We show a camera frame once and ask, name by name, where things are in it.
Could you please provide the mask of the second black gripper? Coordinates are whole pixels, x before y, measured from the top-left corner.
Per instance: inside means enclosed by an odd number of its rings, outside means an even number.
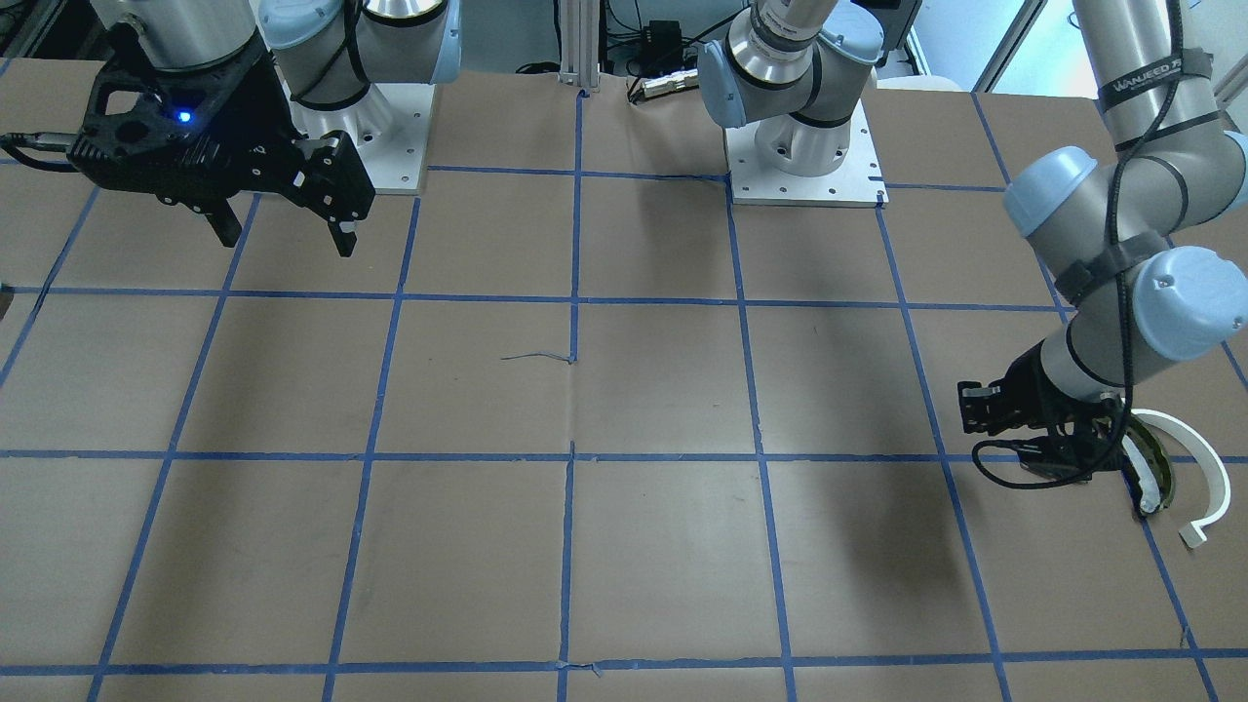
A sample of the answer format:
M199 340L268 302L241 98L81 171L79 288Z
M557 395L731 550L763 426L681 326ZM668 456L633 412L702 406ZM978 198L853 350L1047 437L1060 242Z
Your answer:
M303 152L272 57L251 25L233 52L201 67L156 67L137 29L110 27L114 47L89 110L67 146L77 172L99 187L200 206L225 249L242 224L240 191L297 194Z

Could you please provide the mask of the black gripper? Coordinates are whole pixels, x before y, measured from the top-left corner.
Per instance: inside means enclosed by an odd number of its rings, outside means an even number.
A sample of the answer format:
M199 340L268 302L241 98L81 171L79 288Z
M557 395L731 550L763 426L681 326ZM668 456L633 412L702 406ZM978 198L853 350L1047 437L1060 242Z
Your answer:
M1065 395L1045 372L1040 346L1010 366L1003 388L1018 403L1011 421L1043 431L1041 437L1026 440L1020 453L1031 473L1052 483L1088 483L1096 473L1123 467L1119 440L1126 435L1126 405L1118 393L1093 403Z

